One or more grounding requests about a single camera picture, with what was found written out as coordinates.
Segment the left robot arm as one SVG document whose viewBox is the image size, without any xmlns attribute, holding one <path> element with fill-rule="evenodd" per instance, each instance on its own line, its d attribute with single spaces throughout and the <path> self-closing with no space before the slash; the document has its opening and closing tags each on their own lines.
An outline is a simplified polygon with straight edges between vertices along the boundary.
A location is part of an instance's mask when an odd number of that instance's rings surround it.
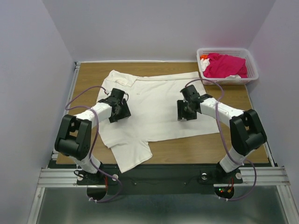
<svg viewBox="0 0 299 224">
<path fill-rule="evenodd" d="M 94 142 L 91 142 L 92 129 L 99 129 L 99 123 L 109 120 L 110 123 L 117 122 L 131 116 L 126 92 L 113 88 L 111 92 L 103 89 L 107 95 L 100 99 L 94 106 L 82 106 L 86 110 L 77 115 L 66 114 L 63 116 L 54 149 L 64 156 L 70 157 L 82 172 L 75 172 L 77 177 L 88 178 L 92 183 L 98 184 L 105 176 L 101 170 L 103 164 L 93 156 Z"/>
</svg>

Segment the white t shirt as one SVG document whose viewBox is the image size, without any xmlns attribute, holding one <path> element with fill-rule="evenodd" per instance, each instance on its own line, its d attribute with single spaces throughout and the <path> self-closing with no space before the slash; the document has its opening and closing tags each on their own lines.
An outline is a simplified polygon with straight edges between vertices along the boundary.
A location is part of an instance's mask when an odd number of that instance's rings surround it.
<svg viewBox="0 0 299 224">
<path fill-rule="evenodd" d="M 149 142 L 218 133 L 215 119 L 198 114 L 196 120 L 178 121 L 177 101 L 184 86 L 199 78 L 198 72 L 139 77 L 112 70 L 102 85 L 107 90 L 122 90 L 129 95 L 131 116 L 99 124 L 104 145 L 112 150 L 124 173 L 149 160 Z"/>
</svg>

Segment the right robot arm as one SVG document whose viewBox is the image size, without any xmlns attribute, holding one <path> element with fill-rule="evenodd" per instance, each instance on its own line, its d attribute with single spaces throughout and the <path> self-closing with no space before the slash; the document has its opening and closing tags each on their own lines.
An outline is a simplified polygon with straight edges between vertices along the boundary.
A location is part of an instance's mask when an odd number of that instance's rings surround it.
<svg viewBox="0 0 299 224">
<path fill-rule="evenodd" d="M 228 149 L 226 143 L 223 144 L 226 155 L 217 163 L 215 170 L 216 179 L 226 182 L 232 172 L 243 165 L 248 155 L 267 141 L 257 112 L 233 108 L 209 94 L 200 95 L 193 84 L 185 86 L 180 93 L 184 99 L 177 101 L 178 120 L 194 120 L 202 114 L 216 119 L 219 129 L 221 123 L 230 129 L 232 147 Z"/>
</svg>

